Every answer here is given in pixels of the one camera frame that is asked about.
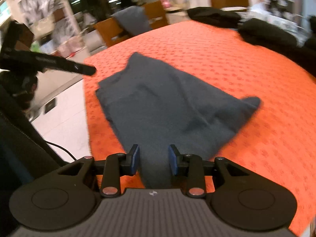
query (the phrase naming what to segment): gray cloth on chair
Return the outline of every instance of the gray cloth on chair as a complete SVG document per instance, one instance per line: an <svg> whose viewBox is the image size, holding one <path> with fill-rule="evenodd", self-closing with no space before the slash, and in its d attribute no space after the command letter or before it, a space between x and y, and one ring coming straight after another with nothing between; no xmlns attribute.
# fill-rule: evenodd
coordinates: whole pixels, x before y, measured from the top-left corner
<svg viewBox="0 0 316 237"><path fill-rule="evenodd" d="M170 187L170 144L180 153L210 159L260 104L257 97L239 100L139 53L99 87L96 95L125 151L134 143L140 146L140 174L147 188Z"/></svg>
<svg viewBox="0 0 316 237"><path fill-rule="evenodd" d="M152 30L144 8L131 6L112 15L119 25L132 36L137 36Z"/></svg>

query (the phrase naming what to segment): orange tablecloth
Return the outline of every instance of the orange tablecloth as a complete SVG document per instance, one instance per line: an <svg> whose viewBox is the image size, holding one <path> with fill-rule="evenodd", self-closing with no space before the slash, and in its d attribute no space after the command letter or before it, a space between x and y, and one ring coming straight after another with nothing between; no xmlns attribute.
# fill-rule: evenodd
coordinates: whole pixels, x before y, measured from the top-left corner
<svg viewBox="0 0 316 237"><path fill-rule="evenodd" d="M219 155L293 192L297 235L316 214L316 84L294 62L243 42L236 31L187 21L156 29L88 59L97 73L84 77L90 146L96 160L122 152L101 110L98 82L122 70L133 52L160 59L237 97L258 96L262 106ZM141 187L124 177L122 187ZM207 179L208 191L213 190Z"/></svg>

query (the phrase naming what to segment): ribbed gray surface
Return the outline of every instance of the ribbed gray surface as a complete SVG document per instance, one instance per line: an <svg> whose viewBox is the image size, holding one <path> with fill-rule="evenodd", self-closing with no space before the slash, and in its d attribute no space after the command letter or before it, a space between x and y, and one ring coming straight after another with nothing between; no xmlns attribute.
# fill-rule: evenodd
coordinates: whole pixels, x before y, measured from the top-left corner
<svg viewBox="0 0 316 237"><path fill-rule="evenodd" d="M288 229L247 233L220 221L205 201L184 196L180 190L127 189L104 199L85 222L56 233L19 228L12 237L294 237Z"/></svg>

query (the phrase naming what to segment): floor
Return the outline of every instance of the floor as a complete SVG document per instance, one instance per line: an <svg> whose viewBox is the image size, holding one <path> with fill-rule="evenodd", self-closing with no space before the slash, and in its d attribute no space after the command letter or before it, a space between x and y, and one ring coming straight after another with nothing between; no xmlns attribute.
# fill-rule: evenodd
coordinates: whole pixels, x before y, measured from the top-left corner
<svg viewBox="0 0 316 237"><path fill-rule="evenodd" d="M64 147L75 158L91 155L83 80L57 95L56 106L46 114L42 108L32 124L46 141ZM65 161L73 161L63 150L51 147Z"/></svg>

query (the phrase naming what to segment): chair backrest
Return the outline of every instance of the chair backrest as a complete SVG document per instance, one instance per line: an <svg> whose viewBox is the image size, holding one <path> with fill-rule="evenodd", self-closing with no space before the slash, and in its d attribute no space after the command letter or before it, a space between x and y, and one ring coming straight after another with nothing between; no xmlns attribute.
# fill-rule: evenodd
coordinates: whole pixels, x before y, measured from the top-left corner
<svg viewBox="0 0 316 237"><path fill-rule="evenodd" d="M107 47L111 47L130 38L114 18L98 22L94 25L94 28L100 33Z"/></svg>
<svg viewBox="0 0 316 237"><path fill-rule="evenodd" d="M160 0L143 5L152 29L157 29L169 25L165 9Z"/></svg>
<svg viewBox="0 0 316 237"><path fill-rule="evenodd" d="M143 8L153 29L169 25L160 0L145 4ZM114 18L98 22L94 25L94 28L100 33L107 47L111 47L131 37L118 25Z"/></svg>
<svg viewBox="0 0 316 237"><path fill-rule="evenodd" d="M229 7L249 7L249 0L211 0L212 7L217 9L229 8Z"/></svg>

